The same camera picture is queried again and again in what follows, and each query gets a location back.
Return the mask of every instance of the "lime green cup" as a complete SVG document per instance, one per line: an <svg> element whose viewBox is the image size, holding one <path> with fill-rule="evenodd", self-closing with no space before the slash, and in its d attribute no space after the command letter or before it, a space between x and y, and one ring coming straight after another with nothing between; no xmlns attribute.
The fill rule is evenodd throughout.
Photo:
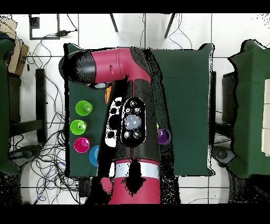
<svg viewBox="0 0 270 224"><path fill-rule="evenodd" d="M86 116L92 112L93 105L85 100L81 100L76 104L75 110L80 116Z"/></svg>
<svg viewBox="0 0 270 224"><path fill-rule="evenodd" d="M81 135L87 128L87 124L83 120L74 120L70 124L70 130L74 135Z"/></svg>

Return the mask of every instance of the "white tile floor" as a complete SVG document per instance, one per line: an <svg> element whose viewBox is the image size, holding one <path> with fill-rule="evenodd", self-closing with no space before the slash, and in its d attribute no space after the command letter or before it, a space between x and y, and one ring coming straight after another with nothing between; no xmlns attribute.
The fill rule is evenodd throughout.
<svg viewBox="0 0 270 224"><path fill-rule="evenodd" d="M17 22L17 36L30 47L33 52L37 40L29 38L29 20L26 14L7 15ZM56 32L56 14L41 14L40 29L33 31L33 37L43 37L48 33ZM144 35L142 31L144 24L142 14L114 14L115 22L118 27L118 33L114 31L109 14L70 14L78 32L72 32L60 40L45 40L43 44L50 50L52 58L45 67L45 72L58 86L61 98L56 100L56 110L64 113L64 81L58 71L58 62L63 55L63 44L73 43L81 48L98 49L116 46L144 46ZM178 16L173 21L169 35L178 27ZM171 15L147 14L146 18L146 47L153 49L180 49L169 38L164 39L164 34ZM216 110L222 111L222 87L221 78L223 74L234 71L233 66L227 60L227 57L238 53L241 44L247 39L256 39L262 45L267 46L270 42L270 26L267 23L268 16L260 14L183 14L180 29L188 36L192 42L192 48L198 48L204 43L213 43L215 45L213 66L217 71L216 87ZM60 14L60 30L74 30L66 14ZM191 44L188 39L178 30L171 36L171 39L179 43L184 49L190 49ZM49 51L39 46L36 55L42 56L41 61L45 64L50 59ZM25 68L22 74L23 83L21 86L21 119L22 121L35 119L35 69L34 64L30 64L30 71ZM55 98L57 89L47 81L46 91ZM54 116L53 100L47 95L47 122L51 122ZM216 114L216 119L221 120L221 114ZM54 124L48 124L49 134L63 127L59 124L60 119L55 118ZM37 142L36 132L24 134L24 140L19 145L35 144ZM54 144L55 138L52 138L48 144ZM41 171L38 164L28 164L22 174L22 196L23 200L33 202L37 199L36 185L40 179L38 175ZM225 169L220 168L216 161L211 160L211 168L215 175L211 177L180 177L179 189L182 203L227 203L229 192L228 174ZM42 186L43 180L40 180L38 186ZM61 191L57 188L48 188L43 193L45 201L39 201L38 204L71 204L76 203L69 191Z"/></svg>

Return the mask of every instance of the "chair leg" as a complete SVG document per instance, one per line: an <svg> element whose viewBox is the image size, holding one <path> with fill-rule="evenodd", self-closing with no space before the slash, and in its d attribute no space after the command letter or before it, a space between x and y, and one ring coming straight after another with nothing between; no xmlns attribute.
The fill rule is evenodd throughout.
<svg viewBox="0 0 270 224"><path fill-rule="evenodd" d="M115 23L115 20L114 20L114 17L113 17L113 14L112 13L110 13L110 17L112 19L112 24L113 24L114 30L116 32L118 32L118 29L117 29L117 26L116 26L116 23Z"/></svg>
<svg viewBox="0 0 270 224"><path fill-rule="evenodd" d="M171 25L172 25L173 19L175 18L175 14L176 13L171 14L171 19L169 21L169 24L168 24L168 27L167 27L167 30L166 30L166 33L165 33L165 36L164 36L165 39L167 38L168 33L169 33L170 29L171 29Z"/></svg>

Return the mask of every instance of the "pink cup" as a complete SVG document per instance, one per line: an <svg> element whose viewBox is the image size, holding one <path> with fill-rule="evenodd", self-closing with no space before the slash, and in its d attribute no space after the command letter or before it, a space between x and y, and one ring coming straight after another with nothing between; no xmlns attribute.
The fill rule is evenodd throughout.
<svg viewBox="0 0 270 224"><path fill-rule="evenodd" d="M78 153L85 153L90 147L90 139L86 137L77 138L74 142L74 148Z"/></svg>

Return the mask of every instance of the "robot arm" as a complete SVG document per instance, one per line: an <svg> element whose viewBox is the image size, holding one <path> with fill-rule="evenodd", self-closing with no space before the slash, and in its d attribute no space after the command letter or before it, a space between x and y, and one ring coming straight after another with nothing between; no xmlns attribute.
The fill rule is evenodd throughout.
<svg viewBox="0 0 270 224"><path fill-rule="evenodd" d="M77 51L60 61L60 74L76 83L127 79L121 97L108 107L98 155L98 177L114 151L115 177L111 204L160 203L159 147L151 73L138 48Z"/></svg>

